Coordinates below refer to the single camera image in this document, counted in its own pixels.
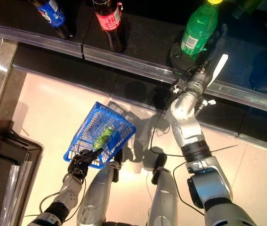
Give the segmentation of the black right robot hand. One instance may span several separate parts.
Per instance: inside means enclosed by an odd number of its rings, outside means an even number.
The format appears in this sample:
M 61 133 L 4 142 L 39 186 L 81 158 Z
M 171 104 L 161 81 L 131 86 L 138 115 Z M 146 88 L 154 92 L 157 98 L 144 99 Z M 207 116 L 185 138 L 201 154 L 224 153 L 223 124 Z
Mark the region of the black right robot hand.
M 194 57 L 183 54 L 179 44 L 173 44 L 170 51 L 171 66 L 178 72 L 192 73 L 197 69 L 213 71 L 223 55 L 228 34 L 227 24 L 222 24 L 209 38 L 204 48 Z

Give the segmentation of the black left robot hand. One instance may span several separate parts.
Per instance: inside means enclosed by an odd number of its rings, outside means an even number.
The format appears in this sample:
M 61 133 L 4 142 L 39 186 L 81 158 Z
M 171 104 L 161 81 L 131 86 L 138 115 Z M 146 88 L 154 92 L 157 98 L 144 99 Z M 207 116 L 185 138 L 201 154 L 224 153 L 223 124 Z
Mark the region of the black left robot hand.
M 87 175 L 89 165 L 97 159 L 102 151 L 103 148 L 99 148 L 95 151 L 88 149 L 79 151 L 70 161 L 67 169 L 68 174 L 82 182 Z

